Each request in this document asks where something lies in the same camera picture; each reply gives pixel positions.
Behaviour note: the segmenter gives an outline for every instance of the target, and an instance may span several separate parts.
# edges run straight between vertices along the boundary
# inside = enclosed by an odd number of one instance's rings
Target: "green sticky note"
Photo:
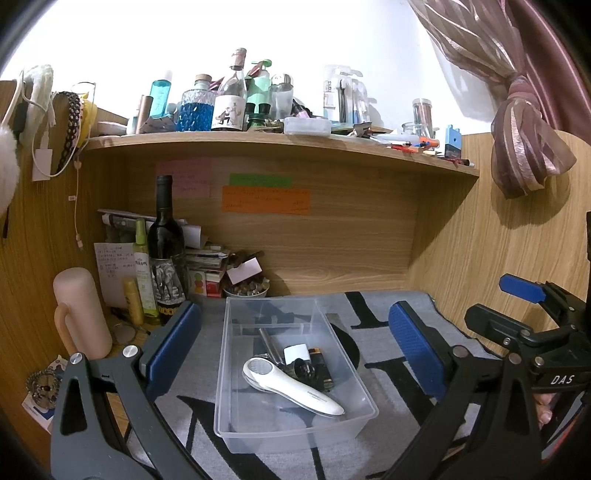
[[[261,175],[258,173],[230,173],[230,185],[235,187],[272,187],[290,189],[291,177]]]

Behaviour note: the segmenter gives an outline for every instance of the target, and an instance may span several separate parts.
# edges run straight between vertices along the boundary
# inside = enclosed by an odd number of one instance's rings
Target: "gear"
[[[27,378],[27,390],[41,408],[55,408],[61,380],[51,369],[35,372]]]

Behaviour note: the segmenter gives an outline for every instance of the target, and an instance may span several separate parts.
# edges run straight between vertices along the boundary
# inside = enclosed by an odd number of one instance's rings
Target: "pink thermos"
[[[89,360],[106,357],[113,339],[100,306],[95,281],[85,268],[68,268],[53,280],[57,332],[68,355],[82,352]]]

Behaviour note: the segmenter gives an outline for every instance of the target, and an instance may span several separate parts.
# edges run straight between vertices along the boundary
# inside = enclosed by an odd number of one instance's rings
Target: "white handheld device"
[[[339,417],[345,413],[345,409],[332,398],[294,380],[265,358],[247,360],[242,367],[242,375],[257,390],[277,393],[318,415]]]

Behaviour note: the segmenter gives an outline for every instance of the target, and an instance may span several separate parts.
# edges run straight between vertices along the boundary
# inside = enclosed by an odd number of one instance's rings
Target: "green bottle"
[[[272,65],[271,60],[261,60],[261,71],[257,77],[251,78],[248,86],[247,103],[255,104],[255,113],[262,113],[259,111],[261,103],[269,103],[269,89],[271,88],[271,78],[267,68]]]
[[[138,279],[139,297],[142,300],[144,317],[150,325],[160,325],[154,290],[152,289],[152,270],[148,256],[148,242],[146,240],[146,221],[138,218],[135,221],[134,243],[135,276]]]

